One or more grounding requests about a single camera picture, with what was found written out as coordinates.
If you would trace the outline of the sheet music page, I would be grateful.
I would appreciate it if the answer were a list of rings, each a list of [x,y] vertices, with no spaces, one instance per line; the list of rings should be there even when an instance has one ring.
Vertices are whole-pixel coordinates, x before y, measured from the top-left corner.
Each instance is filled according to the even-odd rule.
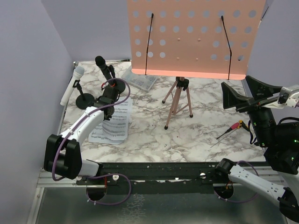
[[[123,141],[128,137],[132,104],[133,100],[129,97],[123,103],[114,106],[114,113],[111,119],[101,123],[104,137],[112,141]]]
[[[93,129],[93,131],[88,136],[88,141],[91,143],[102,143],[102,144],[112,144],[119,145],[123,143],[124,140],[111,140],[104,136],[102,131],[102,126],[97,126]]]

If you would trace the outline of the pink music stand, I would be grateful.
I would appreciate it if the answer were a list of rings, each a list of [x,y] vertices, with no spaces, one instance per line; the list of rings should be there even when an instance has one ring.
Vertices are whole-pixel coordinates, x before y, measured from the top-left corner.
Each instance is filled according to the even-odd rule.
[[[264,0],[129,0],[132,72],[243,80]]]

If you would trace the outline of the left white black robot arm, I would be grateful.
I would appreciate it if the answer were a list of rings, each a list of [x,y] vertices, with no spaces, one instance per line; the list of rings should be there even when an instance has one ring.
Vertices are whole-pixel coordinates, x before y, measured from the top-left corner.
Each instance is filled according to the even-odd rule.
[[[103,180],[100,165],[82,159],[81,146],[98,124],[112,117],[114,103],[121,92],[117,87],[108,85],[103,95],[90,102],[85,112],[70,128],[60,135],[52,134],[47,139],[43,168],[51,172],[54,181],[64,178],[72,180],[79,176],[87,176],[93,184]]]

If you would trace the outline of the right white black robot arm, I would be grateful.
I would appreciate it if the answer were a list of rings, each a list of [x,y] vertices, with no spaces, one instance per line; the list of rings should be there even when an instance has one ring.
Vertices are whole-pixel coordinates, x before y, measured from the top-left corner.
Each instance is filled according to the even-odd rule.
[[[235,108],[249,116],[251,143],[265,150],[265,166],[246,161],[221,160],[215,179],[227,187],[215,187],[220,200],[230,201],[234,183],[252,190],[275,206],[287,219],[299,221],[299,120],[285,117],[276,121],[273,109],[299,106],[299,87],[274,86],[251,76],[245,78],[251,96],[243,96],[222,83],[223,108]]]

